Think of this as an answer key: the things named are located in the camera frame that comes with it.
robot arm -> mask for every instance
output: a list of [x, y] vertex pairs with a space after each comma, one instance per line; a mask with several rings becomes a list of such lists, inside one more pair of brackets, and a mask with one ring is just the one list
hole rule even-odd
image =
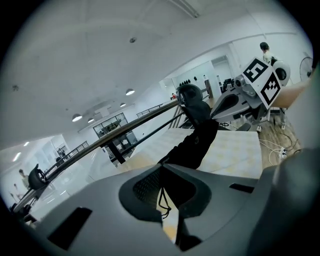
[[225, 92], [214, 105], [210, 117], [219, 123], [245, 116], [259, 123], [290, 78], [290, 67], [282, 60], [273, 66], [254, 58], [234, 81], [234, 88]]

wall fan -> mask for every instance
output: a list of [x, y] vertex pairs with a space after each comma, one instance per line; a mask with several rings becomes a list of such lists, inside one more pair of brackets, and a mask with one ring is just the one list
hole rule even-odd
[[312, 71], [312, 62], [313, 59], [311, 57], [305, 57], [300, 63], [300, 78], [301, 81], [307, 80]]

gray plastic surface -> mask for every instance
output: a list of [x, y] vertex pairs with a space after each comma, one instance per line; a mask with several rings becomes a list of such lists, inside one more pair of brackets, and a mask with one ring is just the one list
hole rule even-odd
[[[237, 95], [238, 102], [236, 105], [226, 109], [225, 111], [222, 111], [218, 114], [214, 114], [216, 109], [219, 107], [219, 104], [223, 101], [225, 97], [228, 95]], [[243, 96], [236, 90], [227, 90], [220, 96], [218, 101], [214, 104], [213, 109], [210, 113], [210, 116], [212, 119], [217, 120], [219, 123], [229, 122], [232, 120], [235, 120], [234, 115], [242, 113], [250, 108], [249, 104], [246, 102], [246, 100], [243, 98]]]
[[[255, 179], [223, 176], [178, 165], [166, 167], [176, 168], [205, 182], [212, 191], [212, 198], [202, 215], [185, 219], [190, 235], [203, 240], [188, 251], [180, 251], [159, 223], [134, 218], [119, 201], [121, 185], [150, 167], [88, 185], [50, 212], [36, 230], [41, 236], [48, 237], [77, 207], [85, 207], [92, 213], [70, 245], [67, 251], [70, 255], [173, 256], [206, 255], [208, 252], [226, 252], [219, 253], [226, 255], [235, 251], [238, 252], [236, 255], [243, 255], [266, 204], [274, 168], [263, 171], [257, 182]], [[250, 194], [229, 188], [232, 183], [256, 185], [256, 188]]]

white ceiling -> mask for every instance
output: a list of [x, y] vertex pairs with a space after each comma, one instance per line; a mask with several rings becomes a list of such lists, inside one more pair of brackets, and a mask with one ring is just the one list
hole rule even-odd
[[[186, 1], [201, 14], [223, 0]], [[179, 2], [53, 0], [40, 6], [0, 73], [0, 149], [78, 129], [73, 114], [88, 118], [101, 103], [113, 113], [164, 78], [168, 73], [159, 79], [144, 71], [157, 61], [151, 50], [173, 36], [174, 25], [196, 20]], [[137, 41], [129, 43], [131, 37]], [[136, 93], [126, 96], [128, 88]]]

